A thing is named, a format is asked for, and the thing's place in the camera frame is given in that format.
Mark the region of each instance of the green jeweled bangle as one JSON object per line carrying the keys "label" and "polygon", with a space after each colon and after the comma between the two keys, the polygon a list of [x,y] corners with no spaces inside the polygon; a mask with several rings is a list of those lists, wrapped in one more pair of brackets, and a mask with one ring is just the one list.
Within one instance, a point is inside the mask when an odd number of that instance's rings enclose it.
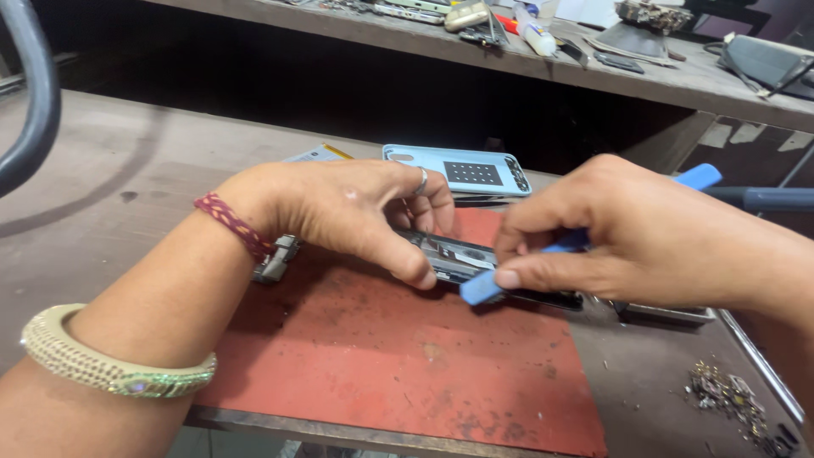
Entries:
{"label": "green jeweled bangle", "polygon": [[28,355],[54,374],[110,393],[138,398],[175,398],[204,388],[215,374],[211,353],[201,364],[185,369],[151,368],[103,355],[65,332],[66,320],[85,304],[54,306],[23,328]]}

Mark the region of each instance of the person's left hand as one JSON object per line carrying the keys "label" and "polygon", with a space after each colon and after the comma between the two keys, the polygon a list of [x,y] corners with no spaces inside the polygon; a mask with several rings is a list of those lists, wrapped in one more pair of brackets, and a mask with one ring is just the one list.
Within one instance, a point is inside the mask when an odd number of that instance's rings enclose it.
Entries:
{"label": "person's left hand", "polygon": [[455,204],[446,179],[395,161],[273,162],[223,183],[216,192],[238,216],[270,240],[292,234],[375,262],[420,289],[435,285],[421,249],[387,224],[443,233],[453,228]]}

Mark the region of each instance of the red mat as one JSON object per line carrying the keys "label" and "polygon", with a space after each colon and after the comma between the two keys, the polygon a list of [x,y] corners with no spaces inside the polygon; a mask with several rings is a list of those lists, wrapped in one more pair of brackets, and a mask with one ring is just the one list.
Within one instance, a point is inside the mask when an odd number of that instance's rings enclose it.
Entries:
{"label": "red mat", "polygon": [[[458,210],[491,245],[499,214]],[[562,313],[478,316],[355,258],[304,247],[281,284],[249,288],[195,403],[582,456],[604,431]]]}

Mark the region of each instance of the bangle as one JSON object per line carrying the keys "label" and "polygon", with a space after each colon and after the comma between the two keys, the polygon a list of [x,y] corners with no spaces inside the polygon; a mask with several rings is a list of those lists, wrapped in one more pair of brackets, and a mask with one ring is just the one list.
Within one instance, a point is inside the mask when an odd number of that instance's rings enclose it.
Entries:
{"label": "bangle", "polygon": [[109,393],[138,398],[176,398],[204,388],[217,367],[211,353],[199,365],[186,369],[151,368],[126,363],[82,345],[63,325],[85,304],[45,309],[23,328],[28,355],[52,373]]}
{"label": "bangle", "polygon": [[274,245],[240,219],[216,193],[207,192],[206,196],[195,199],[195,207],[212,215],[219,223],[237,234],[257,263],[265,261],[266,256],[274,252]]}

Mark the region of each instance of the light blue phone back cover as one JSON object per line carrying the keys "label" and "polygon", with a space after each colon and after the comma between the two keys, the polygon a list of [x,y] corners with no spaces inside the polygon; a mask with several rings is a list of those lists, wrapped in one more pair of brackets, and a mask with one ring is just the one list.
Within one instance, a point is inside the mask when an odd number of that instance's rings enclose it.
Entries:
{"label": "light blue phone back cover", "polygon": [[[392,159],[394,155],[413,159]],[[442,173],[453,192],[528,196],[532,185],[520,169],[517,159],[504,152],[467,151],[463,149],[384,145],[382,158]],[[510,164],[516,165],[514,172]]]}

